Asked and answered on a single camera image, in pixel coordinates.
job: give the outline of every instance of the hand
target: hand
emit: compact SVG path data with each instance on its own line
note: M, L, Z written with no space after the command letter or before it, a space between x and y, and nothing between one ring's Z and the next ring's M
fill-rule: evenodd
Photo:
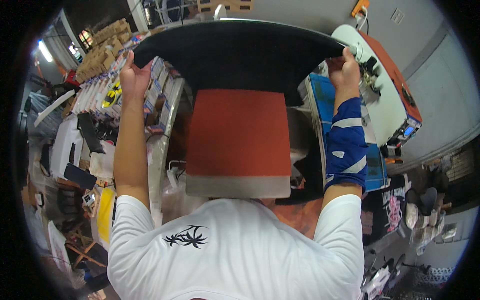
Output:
M330 81L337 93L353 98L359 96L360 69L348 47L343 56L326 60Z
M120 72L123 103L140 101L143 104L145 91L150 83L150 67L152 66L153 60L140 69L133 63L133 58L133 51L130 50L127 61Z

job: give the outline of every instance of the wooden pallet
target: wooden pallet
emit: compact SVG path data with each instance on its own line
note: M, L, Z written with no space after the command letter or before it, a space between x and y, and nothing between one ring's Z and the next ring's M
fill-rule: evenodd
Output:
M227 12L249 12L253 9L254 0L197 0L198 11L215 13L219 4L225 5Z

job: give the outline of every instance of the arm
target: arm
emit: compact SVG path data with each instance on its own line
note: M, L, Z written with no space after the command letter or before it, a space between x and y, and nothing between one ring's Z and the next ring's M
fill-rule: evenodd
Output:
M327 137L327 181L331 177L332 182L327 183L322 209L333 199L347 194L361 197L362 187L365 185L363 179L352 180L351 177L366 174L366 166L357 174L342 173L346 171L352 162L357 162L357 158L363 157L367 146L363 135L363 128L337 127L335 122L345 118L353 119L361 117L359 101L359 81L360 70L355 58L348 48L343 49L343 57L327 60L330 81L335 87L334 118L332 120L332 129ZM340 158L332 154L333 151L340 150L343 157Z
M144 94L150 82L150 66L133 64L133 52L120 72L123 102L120 132L113 169L117 194L135 197L150 210L148 199L147 149L144 133Z

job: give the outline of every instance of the digital display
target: digital display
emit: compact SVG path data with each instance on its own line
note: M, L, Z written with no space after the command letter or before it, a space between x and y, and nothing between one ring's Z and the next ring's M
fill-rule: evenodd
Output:
M403 133L404 136L409 136L413 131L413 127L408 126L407 129L405 129L405 132Z

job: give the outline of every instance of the man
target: man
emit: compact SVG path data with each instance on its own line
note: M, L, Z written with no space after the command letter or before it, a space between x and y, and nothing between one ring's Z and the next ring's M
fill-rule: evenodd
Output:
M366 144L358 64L348 48L328 61L336 88L328 136L327 185L313 240L267 207L217 199L154 229L149 212L143 95L150 64L120 74L115 152L117 210L108 278L122 299L356 299L363 274L360 196Z

